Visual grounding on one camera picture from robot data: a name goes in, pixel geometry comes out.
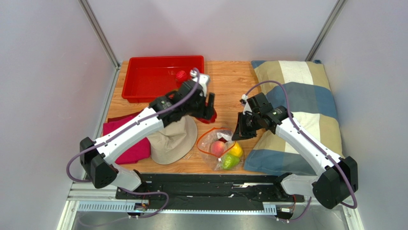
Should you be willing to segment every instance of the white stripe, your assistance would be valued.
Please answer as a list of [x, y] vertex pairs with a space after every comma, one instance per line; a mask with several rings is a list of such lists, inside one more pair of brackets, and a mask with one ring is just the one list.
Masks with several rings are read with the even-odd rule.
[[297, 82], [313, 85], [309, 66], [304, 61], [279, 61], [285, 83]]
[[[293, 117], [296, 117], [302, 127], [320, 141], [320, 114], [295, 112]], [[285, 152], [299, 154], [288, 142], [285, 142]]]

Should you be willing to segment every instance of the hat brim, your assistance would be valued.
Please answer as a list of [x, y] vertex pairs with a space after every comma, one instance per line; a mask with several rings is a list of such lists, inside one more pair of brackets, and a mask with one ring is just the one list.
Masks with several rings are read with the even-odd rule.
[[197, 125], [190, 116], [185, 116], [185, 119], [187, 135], [185, 136], [183, 143], [166, 153], [157, 152], [157, 150], [151, 148], [151, 157], [154, 162], [164, 165], [174, 163], [184, 157], [193, 148], [195, 141], [197, 140]]

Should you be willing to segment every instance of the hat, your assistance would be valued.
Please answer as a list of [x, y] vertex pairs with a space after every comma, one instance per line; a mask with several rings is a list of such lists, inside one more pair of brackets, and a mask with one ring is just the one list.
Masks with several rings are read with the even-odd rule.
[[197, 125], [190, 116], [184, 116], [147, 138], [152, 159], [157, 164], [171, 164], [184, 157], [194, 146]]

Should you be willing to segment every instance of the beige stripe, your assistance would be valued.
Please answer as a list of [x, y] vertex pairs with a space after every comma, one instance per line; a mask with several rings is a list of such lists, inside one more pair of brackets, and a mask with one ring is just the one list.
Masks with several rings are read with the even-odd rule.
[[333, 117], [320, 114], [320, 142], [333, 152], [343, 156], [339, 123]]
[[312, 74], [304, 61], [279, 61], [285, 83], [297, 82], [313, 85]]
[[311, 61], [306, 63], [309, 66], [310, 73], [312, 74], [313, 84], [330, 90], [329, 81], [327, 80], [324, 66], [322, 64], [315, 64]]
[[[306, 129], [314, 138], [320, 141], [320, 114], [295, 112], [293, 113], [293, 116], [296, 117], [304, 129]], [[298, 152], [287, 142], [285, 143], [285, 152], [298, 154]]]
[[[282, 84], [285, 83], [279, 61], [266, 61], [255, 68], [255, 73], [259, 82], [273, 80]], [[269, 91], [275, 88], [275, 86], [277, 85], [273, 83], [262, 84], [262, 93], [267, 94]]]
[[275, 150], [275, 151], [285, 151], [285, 141], [273, 134], [271, 131], [266, 131], [258, 143], [253, 148], [254, 150]]

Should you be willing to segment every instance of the pillow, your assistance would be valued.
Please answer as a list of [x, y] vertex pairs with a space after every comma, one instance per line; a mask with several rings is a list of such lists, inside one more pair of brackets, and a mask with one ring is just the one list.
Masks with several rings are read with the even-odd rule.
[[[259, 82], [275, 80], [285, 87], [291, 112], [299, 123], [323, 145], [342, 156], [336, 106], [322, 64], [303, 61], [252, 61]], [[261, 85], [273, 107], [286, 99], [273, 83]], [[291, 172], [316, 175], [307, 161], [286, 141], [265, 132], [245, 160], [244, 169], [280, 176]]]

